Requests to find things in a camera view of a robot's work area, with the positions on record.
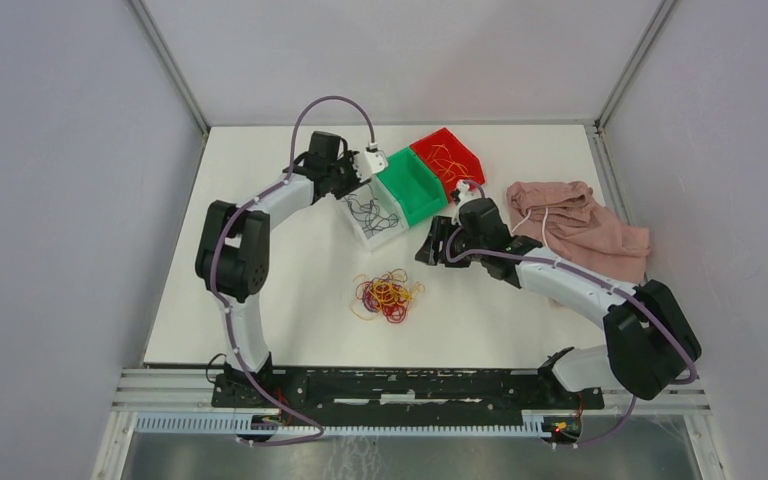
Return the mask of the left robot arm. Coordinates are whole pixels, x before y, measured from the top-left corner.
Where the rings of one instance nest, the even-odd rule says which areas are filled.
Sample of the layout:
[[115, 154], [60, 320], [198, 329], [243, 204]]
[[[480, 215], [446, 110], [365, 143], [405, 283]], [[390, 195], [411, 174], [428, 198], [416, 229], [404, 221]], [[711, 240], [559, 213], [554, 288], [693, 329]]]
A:
[[358, 171], [362, 158], [343, 137], [315, 131], [308, 149], [263, 191], [240, 204], [216, 200], [207, 209], [195, 273], [220, 305], [228, 344], [224, 375], [251, 406], [267, 404], [275, 391], [274, 379], [261, 371], [272, 360], [259, 299], [270, 269], [271, 232], [320, 199], [340, 199], [367, 184]]

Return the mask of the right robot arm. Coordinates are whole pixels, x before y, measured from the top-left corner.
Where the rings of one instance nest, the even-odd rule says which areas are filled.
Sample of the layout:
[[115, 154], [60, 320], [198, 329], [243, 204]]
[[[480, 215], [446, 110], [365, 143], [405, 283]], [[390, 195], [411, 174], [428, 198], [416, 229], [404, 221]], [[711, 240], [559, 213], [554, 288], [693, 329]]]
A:
[[454, 217], [433, 217], [415, 259], [446, 268], [478, 263], [490, 277], [544, 295], [602, 330], [603, 344], [568, 348], [546, 362], [537, 392], [551, 408], [590, 388], [619, 387], [652, 400], [699, 377], [701, 345], [667, 285], [628, 283], [565, 260], [535, 238], [512, 234], [489, 198], [459, 204]]

